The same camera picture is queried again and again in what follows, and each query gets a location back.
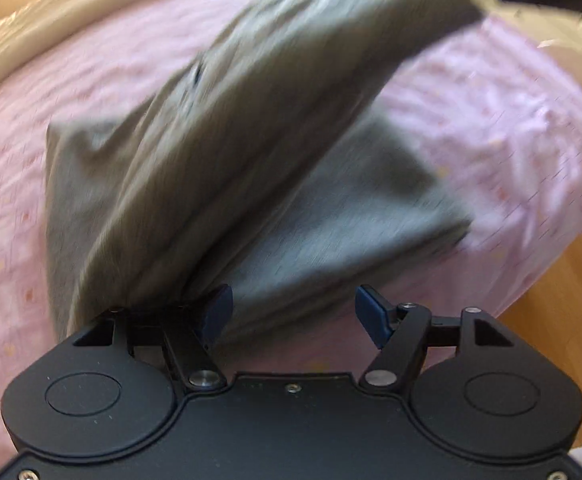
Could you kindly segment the grey speckled pants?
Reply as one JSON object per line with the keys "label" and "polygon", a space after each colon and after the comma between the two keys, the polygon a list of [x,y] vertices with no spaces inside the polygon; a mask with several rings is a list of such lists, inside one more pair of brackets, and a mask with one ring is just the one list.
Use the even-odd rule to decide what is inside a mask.
{"label": "grey speckled pants", "polygon": [[195,69],[213,44],[127,115],[48,128],[47,283],[59,337],[112,307],[184,307],[226,284],[338,140],[368,110],[384,113],[379,93],[409,60],[372,100],[271,105],[203,93]]}

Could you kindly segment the folded grey pants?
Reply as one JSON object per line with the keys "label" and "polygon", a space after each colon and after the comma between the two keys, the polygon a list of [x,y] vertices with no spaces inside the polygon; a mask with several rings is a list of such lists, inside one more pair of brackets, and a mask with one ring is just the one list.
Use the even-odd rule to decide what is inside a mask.
{"label": "folded grey pants", "polygon": [[222,344],[289,333],[454,248],[467,206],[407,136],[368,110],[307,176],[233,269],[233,318]]}

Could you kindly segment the pink patterned bed sheet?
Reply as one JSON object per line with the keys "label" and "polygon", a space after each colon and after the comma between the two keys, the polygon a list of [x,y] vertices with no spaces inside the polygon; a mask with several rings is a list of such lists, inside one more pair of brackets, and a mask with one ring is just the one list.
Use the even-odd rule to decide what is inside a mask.
{"label": "pink patterned bed sheet", "polygon": [[[52,119],[127,110],[249,0],[145,0],[90,25],[0,84],[0,395],[54,342],[44,263]],[[582,233],[582,86],[490,18],[402,68],[382,99],[474,213],[462,245],[392,297],[499,314]]]}

